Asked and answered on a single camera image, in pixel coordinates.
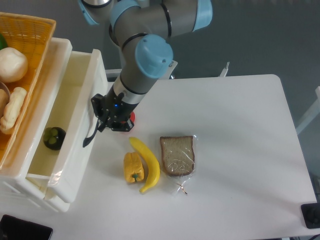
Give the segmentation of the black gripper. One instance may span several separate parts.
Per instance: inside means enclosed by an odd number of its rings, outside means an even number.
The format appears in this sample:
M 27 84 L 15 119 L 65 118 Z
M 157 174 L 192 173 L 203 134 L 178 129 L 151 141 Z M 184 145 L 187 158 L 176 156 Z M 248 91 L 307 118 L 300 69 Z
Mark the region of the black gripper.
M 115 93 L 114 88 L 108 91 L 106 95 L 97 93 L 91 98 L 96 124 L 94 132 L 103 132 L 109 128 L 114 132 L 122 132 L 121 122 L 127 121 L 135 109 L 134 104 L 123 101 L 125 94 Z

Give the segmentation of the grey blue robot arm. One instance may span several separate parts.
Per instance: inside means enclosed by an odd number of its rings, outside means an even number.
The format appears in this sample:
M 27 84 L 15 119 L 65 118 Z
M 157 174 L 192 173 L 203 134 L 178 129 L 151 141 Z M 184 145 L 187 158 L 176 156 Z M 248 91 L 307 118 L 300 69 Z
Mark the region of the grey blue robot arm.
M 91 25 L 109 23 L 112 41 L 124 66 L 106 95 L 92 100 L 95 129 L 130 131 L 131 115 L 173 60 L 169 38 L 207 27 L 213 19 L 209 0 L 163 0 L 142 6 L 137 0 L 81 0 L 79 7 Z

